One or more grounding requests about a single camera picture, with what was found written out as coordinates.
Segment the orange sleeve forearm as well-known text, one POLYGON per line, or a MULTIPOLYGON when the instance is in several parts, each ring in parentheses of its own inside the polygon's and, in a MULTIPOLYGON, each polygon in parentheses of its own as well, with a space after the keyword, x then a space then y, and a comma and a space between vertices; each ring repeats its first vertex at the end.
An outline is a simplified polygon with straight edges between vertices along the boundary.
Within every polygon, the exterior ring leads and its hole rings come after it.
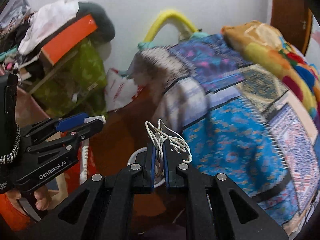
POLYGON ((15 232, 22 231, 31 224, 30 218, 18 211, 5 194, 1 194, 0 213, 15 232))

